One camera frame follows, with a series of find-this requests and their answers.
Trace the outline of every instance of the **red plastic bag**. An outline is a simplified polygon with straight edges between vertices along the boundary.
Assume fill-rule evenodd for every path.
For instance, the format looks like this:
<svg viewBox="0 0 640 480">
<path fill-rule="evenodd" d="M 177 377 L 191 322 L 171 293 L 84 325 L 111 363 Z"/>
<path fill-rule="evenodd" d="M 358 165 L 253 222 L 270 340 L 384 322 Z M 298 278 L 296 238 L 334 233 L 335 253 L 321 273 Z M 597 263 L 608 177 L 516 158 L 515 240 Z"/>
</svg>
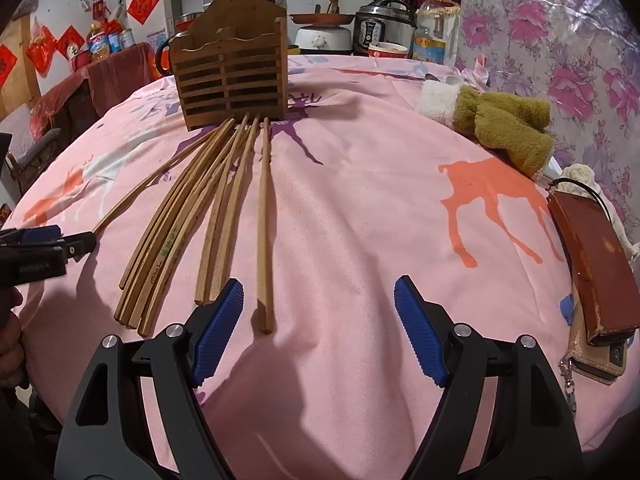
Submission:
<svg viewBox="0 0 640 480">
<path fill-rule="evenodd" d="M 35 18 L 31 27 L 31 43 L 27 47 L 27 56 L 41 76 L 47 76 L 57 47 L 58 42 L 51 31 Z"/>
</svg>

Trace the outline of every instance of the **hand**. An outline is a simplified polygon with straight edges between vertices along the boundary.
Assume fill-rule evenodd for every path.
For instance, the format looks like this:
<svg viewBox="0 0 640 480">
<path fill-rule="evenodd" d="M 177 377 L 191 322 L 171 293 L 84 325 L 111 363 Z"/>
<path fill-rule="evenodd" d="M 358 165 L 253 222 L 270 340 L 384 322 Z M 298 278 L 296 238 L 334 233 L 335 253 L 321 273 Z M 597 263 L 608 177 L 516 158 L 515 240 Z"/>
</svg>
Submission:
<svg viewBox="0 0 640 480">
<path fill-rule="evenodd" d="M 22 294 L 17 288 L 12 287 L 8 297 L 10 305 L 0 305 L 0 308 L 13 308 L 22 304 Z M 0 328 L 0 388 L 15 388 L 24 378 L 21 335 L 22 324 L 18 317 L 10 312 L 6 325 Z"/>
</svg>

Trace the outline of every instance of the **pink tablecloth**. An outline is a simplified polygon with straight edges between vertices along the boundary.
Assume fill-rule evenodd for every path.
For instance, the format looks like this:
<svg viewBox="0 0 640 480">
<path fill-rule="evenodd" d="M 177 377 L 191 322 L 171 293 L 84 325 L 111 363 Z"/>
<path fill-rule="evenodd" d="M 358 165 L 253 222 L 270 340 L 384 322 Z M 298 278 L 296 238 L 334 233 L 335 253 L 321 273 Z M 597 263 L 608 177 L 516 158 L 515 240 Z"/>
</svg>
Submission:
<svg viewBox="0 0 640 480">
<path fill-rule="evenodd" d="M 273 125 L 277 329 L 254 335 L 259 156 L 239 219 L 232 276 L 245 309 L 198 396 L 238 478 L 401 478 L 441 390 L 425 377 L 393 307 L 412 277 L 423 296 L 484 336 L 533 335 L 558 371 L 570 277 L 543 191 L 482 148 L 412 111 L 426 70 L 408 60 L 292 57 L 290 113 Z M 171 79 L 112 108 L 18 204 L 10 227 L 90 230 L 189 133 Z M 137 339 L 113 320 L 130 253 L 184 164 L 145 190 L 66 278 L 25 287 L 20 311 L 34 387 L 64 419 L 100 340 Z M 462 197 L 459 207 L 442 200 Z M 187 319 L 206 222 L 191 238 L 156 330 Z M 520 241 L 514 243 L 507 231 Z M 613 386 L 576 377 L 577 428 L 597 446 L 638 375 L 638 344 Z M 147 390 L 146 400 L 152 399 Z M 490 415 L 483 405 L 480 427 Z M 152 435 L 170 452 L 156 409 Z M 482 431 L 466 465 L 482 452 Z"/>
</svg>

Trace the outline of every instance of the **blue can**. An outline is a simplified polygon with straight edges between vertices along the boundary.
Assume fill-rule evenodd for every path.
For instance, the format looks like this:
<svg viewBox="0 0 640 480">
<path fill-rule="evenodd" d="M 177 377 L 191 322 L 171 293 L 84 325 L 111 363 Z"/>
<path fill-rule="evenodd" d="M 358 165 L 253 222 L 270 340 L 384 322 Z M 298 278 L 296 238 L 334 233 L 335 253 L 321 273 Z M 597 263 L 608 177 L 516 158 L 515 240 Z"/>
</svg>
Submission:
<svg viewBox="0 0 640 480">
<path fill-rule="evenodd" d="M 109 36 L 109 47 L 112 52 L 119 52 L 122 50 L 122 47 L 120 46 L 120 37 L 117 33 Z"/>
</svg>

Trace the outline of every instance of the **electric pressure cooker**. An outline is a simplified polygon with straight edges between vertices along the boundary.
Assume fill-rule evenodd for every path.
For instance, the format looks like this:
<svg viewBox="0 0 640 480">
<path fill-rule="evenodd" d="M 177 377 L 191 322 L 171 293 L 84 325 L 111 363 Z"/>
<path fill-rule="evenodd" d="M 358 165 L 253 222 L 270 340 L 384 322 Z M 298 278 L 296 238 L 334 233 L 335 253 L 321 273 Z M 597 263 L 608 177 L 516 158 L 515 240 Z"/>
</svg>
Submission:
<svg viewBox="0 0 640 480">
<path fill-rule="evenodd" d="M 404 9 L 391 7 L 391 4 L 399 4 Z M 366 56 L 369 43 L 386 41 L 407 47 L 411 57 L 415 28 L 415 12 L 404 0 L 371 2 L 356 12 L 353 25 L 353 53 Z"/>
</svg>

